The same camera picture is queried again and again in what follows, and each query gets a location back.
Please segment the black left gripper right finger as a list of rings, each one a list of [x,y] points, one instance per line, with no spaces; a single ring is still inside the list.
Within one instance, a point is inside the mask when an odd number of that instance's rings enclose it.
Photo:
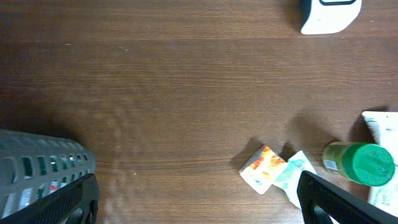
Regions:
[[[316,174],[303,171],[297,187],[304,223],[396,224],[397,217],[360,200]]]

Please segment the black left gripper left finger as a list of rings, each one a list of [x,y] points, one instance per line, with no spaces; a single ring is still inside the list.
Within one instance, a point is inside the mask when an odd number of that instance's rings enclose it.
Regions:
[[[95,224],[100,188],[89,173],[6,218],[2,224]]]

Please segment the green lidded jar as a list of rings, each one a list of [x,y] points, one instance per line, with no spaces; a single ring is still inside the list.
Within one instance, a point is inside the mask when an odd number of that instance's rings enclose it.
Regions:
[[[396,171],[390,152],[365,142],[332,142],[324,149],[322,159],[329,173],[371,187],[387,184]]]

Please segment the teal snack packet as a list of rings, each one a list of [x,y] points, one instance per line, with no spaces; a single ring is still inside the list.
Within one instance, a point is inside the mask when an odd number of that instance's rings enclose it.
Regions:
[[[297,195],[297,187],[299,184],[300,176],[303,171],[309,171],[316,174],[316,170],[311,165],[310,161],[303,153],[299,151],[294,154],[287,162],[288,166],[284,169],[278,178],[274,181],[273,185],[282,189],[289,201],[297,208],[301,209],[299,198]]]

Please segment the orange snack packet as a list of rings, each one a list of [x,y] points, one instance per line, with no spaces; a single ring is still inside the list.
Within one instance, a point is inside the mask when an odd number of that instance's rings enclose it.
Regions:
[[[239,170],[243,180],[263,195],[288,166],[269,146],[261,147]]]

